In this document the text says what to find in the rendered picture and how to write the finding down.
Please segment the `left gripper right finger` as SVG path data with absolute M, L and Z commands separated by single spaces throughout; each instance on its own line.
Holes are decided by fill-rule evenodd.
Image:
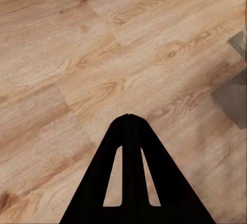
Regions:
M 129 122 L 137 224 L 216 224 L 149 123 Z M 149 203 L 141 148 L 161 206 Z

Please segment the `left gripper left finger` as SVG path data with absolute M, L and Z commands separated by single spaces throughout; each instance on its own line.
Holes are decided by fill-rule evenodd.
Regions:
M 112 121 L 59 224 L 137 224 L 129 114 Z M 103 206 L 122 146 L 122 205 Z

